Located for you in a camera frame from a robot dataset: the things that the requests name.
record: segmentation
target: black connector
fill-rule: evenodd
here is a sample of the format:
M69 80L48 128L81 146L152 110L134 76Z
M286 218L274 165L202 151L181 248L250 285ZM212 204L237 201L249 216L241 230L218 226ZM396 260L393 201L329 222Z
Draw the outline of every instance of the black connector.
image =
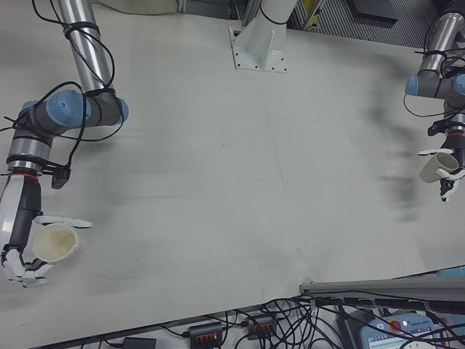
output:
M219 348L223 341L221 322L189 327L190 349Z
M61 189L68 182L71 176L71 169L62 167L53 172L52 188Z
M155 349L157 340L153 338L126 337L123 342L123 349Z
M241 325L247 327L248 340L271 338L276 334L276 318L271 315L249 316Z

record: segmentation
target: metal frame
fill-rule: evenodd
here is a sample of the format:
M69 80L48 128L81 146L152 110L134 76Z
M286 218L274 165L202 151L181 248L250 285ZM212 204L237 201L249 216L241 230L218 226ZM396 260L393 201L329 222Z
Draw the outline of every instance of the metal frame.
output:
M313 7L311 13L307 14L307 17L301 23L301 27L300 27L301 31L305 31L305 30L307 30L309 28L309 25L310 25L310 23L312 21L312 18L315 15L318 15L318 12L321 10L321 8L323 7L323 5L325 3L326 3L326 0L319 0L319 2Z
M262 0L249 0L244 13L244 18L242 19L243 26L248 25L256 17L260 8L260 2L262 2Z
M435 276L303 284L318 305L354 305L465 314L465 278Z
M361 292L389 294L396 297L465 302L465 278L414 277L370 281L345 281L303 284L302 294L332 297L379 298Z
M186 12L186 5L187 5L187 0L178 0L178 2L177 2L177 11L179 13L185 13Z

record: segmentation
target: black cable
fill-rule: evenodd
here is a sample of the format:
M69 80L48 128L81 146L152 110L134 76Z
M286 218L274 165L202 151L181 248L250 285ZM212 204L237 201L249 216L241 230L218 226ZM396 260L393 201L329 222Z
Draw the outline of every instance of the black cable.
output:
M341 312L339 312L339 311L331 310L331 309L328 309L328 308L326 308L326 307L324 307L324 306L320 306L320 308L322 308L323 310L328 311L329 313L335 313L335 314L341 315ZM443 346L443 345L438 344L438 340L436 340L436 338L433 338L432 340L430 340L430 339L424 339L424 338L422 338L422 336L416 336L416 337L415 337L415 336L413 336L412 334L410 334L409 337L402 336L402 335L400 335L400 334L393 334L392 332L388 332L388 331L385 331L385 330L383 330L383 329L379 329L379 328L377 328L377 327L374 327L374 326L372 326L372 325L370 325L370 324L368 324L368 323L366 323L366 322L364 322L364 321L361 321L360 319L355 318L354 316L351 316L351 315L349 315L349 314L347 314L347 313L345 313L345 312L344 312L343 316L346 316L346 317L348 317L348 318L350 318L350 319L356 320L356 322L359 322L359 323L363 324L364 326L367 326L367 327L369 327L369 328L371 328L371 329L375 329L375 330L378 331L378 332L381 332L381 333L384 333L384 334L388 334L388 335L394 336L394 337L396 337L396 338L400 338L400 339L403 339L403 340L413 340L413 341L417 341L417 342L426 342L426 343L428 343L428 344L430 344L430 345L435 345L435 346L437 346L437 347L448 348L448 347L445 347L445 346ZM451 328L460 328L460 327L465 327L465 324L451 326ZM432 334L436 334L436 333L440 333L441 331L442 331L442 330L430 331L430 332L426 333L425 336L432 335ZM456 340L456 338L453 338L452 340L448 340L448 342L452 342L452 341L455 341L455 340Z
M452 335L452 336L459 336L455 331L453 331L452 329L450 329L450 326L447 325L438 315L436 315L435 313L432 313L432 312L428 312L428 317L434 317L433 320L436 320L437 322L439 322L442 327L444 327L445 329L447 329L449 331L449 333ZM465 346L465 340L458 340L458 342L462 345Z
M333 333L336 335L337 339L341 343L342 347L344 347L344 341L342 340L342 337L339 334L339 332L329 322L327 322L324 318L319 318L319 320L321 322L323 322L327 327L329 327L331 329L331 331L333 331Z
M239 343L245 340L247 337L248 337L248 334L245 334L241 338L239 338L238 341L234 345L234 349L238 349Z
M181 338L184 338L184 336L182 335L182 333L179 333L179 332L176 332L176 331L173 331L172 329L169 329L168 327L164 326L164 325L159 325L162 329L165 329L166 331L168 331L169 333L175 335L175 336L178 336L178 337L181 337Z
M49 23L54 23L54 24L59 24L61 25L62 27L65 27L67 26L68 24L61 21L60 19L60 16L58 15L58 12L57 10L55 9L54 7L54 3L52 0L49 0L50 2L50 5L55 13L55 15L57 16L57 20L52 20L50 18L46 18L44 16L42 16L39 11L37 10L37 6L36 6L36 2L35 0L31 0L32 1L32 5L33 5L33 9L34 9L34 12L36 13L36 15L42 19L42 20L45 20L46 22L49 22ZM111 62L111 74L110 74L110 79L108 82L104 82L99 76L98 74L92 69L92 67L90 66L90 64L86 61L85 57L76 49L76 44L74 43L74 41L72 40L72 38L70 37L70 42L71 42L71 46L73 48L73 50L78 54L78 56L82 59L82 61L84 62L84 64L86 64L87 68L91 71L91 73L101 82L101 84L103 85L103 91L105 91L106 89L109 88L109 86L113 83L113 80L115 78L115 74L116 74L116 65L115 65L115 60L114 60L114 57L110 51L110 49L108 49L108 47L102 43L102 41L100 39L98 39L96 36L93 36L92 34L90 33L87 33L86 31L82 30L81 28L76 28L75 31L78 31L79 33L81 33L82 35L84 35L84 38L86 40L89 40L89 38L95 40L95 42L97 42L108 54L108 57L110 58L110 62ZM120 110L120 114L121 114L121 123L119 125L119 127L116 129L116 131L112 132L111 134L105 136L105 137L101 137L101 138L97 138L97 139L85 139L85 138L82 138L79 140L79 142L99 142L99 141L102 141L102 140L107 140L108 138L112 137L113 135L115 135L116 133L119 132L119 130L121 129L121 127L123 126L124 124L124 113L123 113L123 109L121 107L121 104L118 100L118 98L116 98L116 96L114 96L112 94L112 96L115 98L116 100L116 103L118 105L118 108ZM55 135L57 137L61 137L61 138L66 138L66 139L69 139L69 140L76 140L76 137L69 137L69 136L63 136L63 135Z
M326 340L326 338L317 338L316 340L313 340L312 342L310 342L310 344L308 345L307 349L312 349L312 346L313 346L316 342L319 342L319 341L321 341L321 340L322 340L322 341L325 341L325 342L327 342L329 345L331 345L330 342L328 342L328 341Z

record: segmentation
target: metal bracket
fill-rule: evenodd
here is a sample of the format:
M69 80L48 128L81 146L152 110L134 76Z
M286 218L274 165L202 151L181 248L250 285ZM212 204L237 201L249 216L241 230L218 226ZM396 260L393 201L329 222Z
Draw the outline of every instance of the metal bracket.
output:
M249 23L246 27L254 26L254 21ZM230 41L232 47L232 56L234 58L235 68L245 71L268 71L270 73L287 73L287 65L284 60L283 51L273 50L275 43L275 31L272 31L270 42L268 44L268 51L265 57L257 57L248 52L246 46L238 46L235 42L238 38L237 31L230 27ZM243 31L246 36L250 36L247 32Z
M297 0L263 0L258 15L239 34L230 27L236 69L287 73L283 54L286 21L296 2Z

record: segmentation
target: blue joint cap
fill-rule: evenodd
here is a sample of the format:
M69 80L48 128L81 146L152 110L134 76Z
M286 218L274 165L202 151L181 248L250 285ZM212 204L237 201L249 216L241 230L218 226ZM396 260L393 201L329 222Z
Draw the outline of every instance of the blue joint cap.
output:
M82 95L67 89L51 96L45 104L45 109L53 122L73 129L82 124L82 106ZM89 120L91 114L92 107L86 100L86 120Z
M24 111L27 108L33 107L37 102L38 102L38 100L29 100L28 102L23 104L23 107L21 108L21 111Z
M405 85L405 93L410 96L418 96L419 95L419 80L417 75L412 75L407 80L407 84Z
M465 96L465 75L461 74L453 81L453 89L462 96Z
M123 115L119 117L117 120L116 124L122 124L123 122L126 122L129 116L129 107L124 100L121 98L118 98L119 102L121 103L121 109L123 110Z

